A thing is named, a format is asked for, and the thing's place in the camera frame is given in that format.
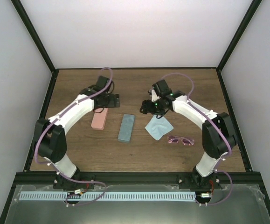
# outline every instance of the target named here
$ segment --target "white ruler strip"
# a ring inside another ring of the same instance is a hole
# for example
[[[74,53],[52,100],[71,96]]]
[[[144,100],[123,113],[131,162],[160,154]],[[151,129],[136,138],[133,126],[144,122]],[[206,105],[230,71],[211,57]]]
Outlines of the white ruler strip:
[[[101,195],[102,192],[86,192],[81,196],[72,196],[68,201],[91,201]],[[49,191],[23,191],[20,193],[20,201],[63,201],[67,198],[67,192]],[[99,201],[195,201],[195,192],[106,192]]]

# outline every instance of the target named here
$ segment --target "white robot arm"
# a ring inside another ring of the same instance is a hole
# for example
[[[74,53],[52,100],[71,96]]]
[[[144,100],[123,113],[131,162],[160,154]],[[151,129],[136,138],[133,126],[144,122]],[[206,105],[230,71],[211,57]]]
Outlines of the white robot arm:
[[[104,93],[88,98],[88,96],[103,89],[108,81],[108,78],[100,76],[95,85],[82,90],[77,98],[61,112],[48,119],[39,119],[36,122],[33,147],[35,148],[39,144],[38,154],[48,161],[48,165],[52,163],[59,172],[69,178],[74,176],[78,168],[66,154],[65,136],[68,131],[85,114],[97,108],[120,107],[119,95],[108,93],[111,86]],[[44,130],[51,123],[53,123],[53,126],[50,131],[41,142],[38,142]]]
[[[171,110],[185,116],[202,130],[202,145],[205,152],[193,169],[193,173],[195,172],[194,181],[200,185],[204,178],[213,173],[219,161],[228,153],[228,148],[209,121],[188,103],[184,93],[181,91],[172,92],[165,80],[160,80],[152,86],[153,89],[149,90],[152,99],[143,101],[140,108],[141,113],[151,113],[162,117]],[[192,100],[189,102],[218,126],[231,148],[237,144],[234,127],[228,114],[218,114]]]

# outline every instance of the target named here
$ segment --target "microfiber cleaning cloth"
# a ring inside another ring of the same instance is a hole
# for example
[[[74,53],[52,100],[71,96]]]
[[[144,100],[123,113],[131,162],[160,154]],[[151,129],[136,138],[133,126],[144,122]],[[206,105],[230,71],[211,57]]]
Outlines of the microfiber cleaning cloth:
[[[166,118],[157,119],[157,115],[154,115],[145,129],[155,140],[160,140],[163,135],[173,130],[173,126]]]

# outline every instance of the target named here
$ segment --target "pink eyeglasses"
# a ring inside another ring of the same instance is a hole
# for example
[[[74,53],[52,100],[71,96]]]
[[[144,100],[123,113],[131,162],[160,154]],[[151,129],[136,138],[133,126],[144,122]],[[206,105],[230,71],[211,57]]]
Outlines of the pink eyeglasses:
[[[186,146],[193,146],[195,143],[195,140],[192,138],[185,138],[185,137],[168,135],[168,143],[178,143],[180,140]]]

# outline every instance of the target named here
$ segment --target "wooden tabletop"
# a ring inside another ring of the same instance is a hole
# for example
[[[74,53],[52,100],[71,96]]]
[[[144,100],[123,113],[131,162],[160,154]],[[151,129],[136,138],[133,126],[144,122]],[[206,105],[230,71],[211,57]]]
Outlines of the wooden tabletop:
[[[150,99],[147,91],[152,84],[171,72],[182,72],[193,79],[193,101],[217,113],[228,112],[215,70],[114,70],[114,93],[120,95],[121,106],[109,109],[103,131],[91,128],[93,112],[86,114],[71,128],[66,140],[67,155],[72,162],[81,171],[192,171],[204,153],[202,131],[182,115],[168,112],[165,117],[174,127],[169,134],[194,138],[195,145],[170,144],[167,142],[167,135],[156,141],[145,130],[152,115],[139,112],[142,101]],[[60,70],[46,118],[70,104],[80,90],[95,84],[99,74],[109,76],[107,70],[102,73],[99,70]],[[191,89],[191,83],[183,76],[170,76],[165,80],[173,91],[188,93]],[[130,143],[118,141],[122,116],[125,113],[135,115]],[[238,146],[233,149],[231,158],[222,162],[219,168],[226,171],[245,171]],[[50,168],[33,161],[30,170]]]

